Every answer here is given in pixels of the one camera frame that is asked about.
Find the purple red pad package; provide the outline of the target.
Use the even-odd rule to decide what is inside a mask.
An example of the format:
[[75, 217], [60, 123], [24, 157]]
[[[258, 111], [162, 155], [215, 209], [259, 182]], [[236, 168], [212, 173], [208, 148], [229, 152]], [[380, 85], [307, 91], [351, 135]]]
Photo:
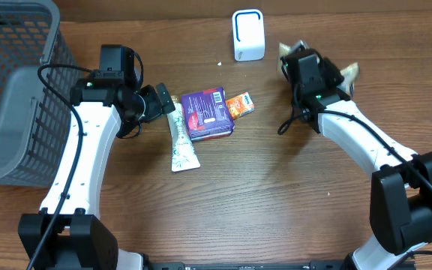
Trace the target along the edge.
[[228, 110], [223, 87], [183, 94], [184, 119], [192, 141], [226, 137], [235, 128]]

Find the white tube item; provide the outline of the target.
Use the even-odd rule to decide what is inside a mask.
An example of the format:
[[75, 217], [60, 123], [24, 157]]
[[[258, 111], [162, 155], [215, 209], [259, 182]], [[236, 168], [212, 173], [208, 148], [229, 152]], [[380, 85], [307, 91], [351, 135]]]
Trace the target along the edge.
[[172, 137], [171, 170], [178, 173], [200, 168], [200, 161], [186, 128], [182, 104], [177, 96], [171, 98], [175, 106], [175, 110], [167, 115]]

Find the small orange snack packet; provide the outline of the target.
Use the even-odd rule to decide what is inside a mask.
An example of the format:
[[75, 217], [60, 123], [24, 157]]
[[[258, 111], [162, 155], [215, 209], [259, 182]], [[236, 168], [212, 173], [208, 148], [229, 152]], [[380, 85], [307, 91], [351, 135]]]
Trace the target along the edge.
[[254, 103], [248, 92], [226, 100], [226, 105], [233, 119], [245, 116], [255, 110]]

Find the yellow snack bag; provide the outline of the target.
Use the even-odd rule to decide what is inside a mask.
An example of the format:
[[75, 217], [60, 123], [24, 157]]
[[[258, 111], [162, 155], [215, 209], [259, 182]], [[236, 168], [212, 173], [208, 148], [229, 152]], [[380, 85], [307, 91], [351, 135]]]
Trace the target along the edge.
[[[282, 62], [281, 58], [289, 55], [290, 53], [294, 53], [300, 50], [307, 50], [307, 49], [309, 49], [309, 46], [303, 40], [299, 40], [298, 42], [294, 43], [292, 46], [287, 45], [285, 43], [279, 43], [277, 70], [287, 80], [288, 80], [287, 68], [285, 64]], [[359, 74], [360, 74], [359, 64], [357, 62], [350, 64], [349, 66], [340, 70], [340, 74], [344, 77], [344, 81], [338, 86], [338, 88], [343, 90], [351, 98], [353, 98], [355, 92], [355, 83], [359, 79]]]

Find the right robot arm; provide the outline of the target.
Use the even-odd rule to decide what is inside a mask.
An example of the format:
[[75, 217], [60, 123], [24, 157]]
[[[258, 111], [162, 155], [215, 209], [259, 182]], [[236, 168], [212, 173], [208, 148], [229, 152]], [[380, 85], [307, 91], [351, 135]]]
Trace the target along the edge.
[[297, 119], [340, 146], [370, 177], [369, 240], [349, 253], [341, 269], [414, 269], [432, 243], [432, 151], [419, 154], [372, 123], [353, 101], [356, 71], [340, 70], [304, 45], [280, 56], [291, 86], [292, 111], [278, 129]]

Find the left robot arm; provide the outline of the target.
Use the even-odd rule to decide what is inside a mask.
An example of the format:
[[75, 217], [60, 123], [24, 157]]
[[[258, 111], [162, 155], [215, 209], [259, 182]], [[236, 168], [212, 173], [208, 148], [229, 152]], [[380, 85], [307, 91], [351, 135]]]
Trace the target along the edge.
[[142, 125], [175, 109], [167, 87], [143, 85], [142, 60], [131, 48], [107, 44], [100, 67], [71, 87], [63, 102], [70, 131], [54, 182], [36, 214], [23, 214], [18, 234], [29, 269], [147, 269], [141, 253], [119, 248], [100, 218], [107, 160], [117, 138], [138, 137]]

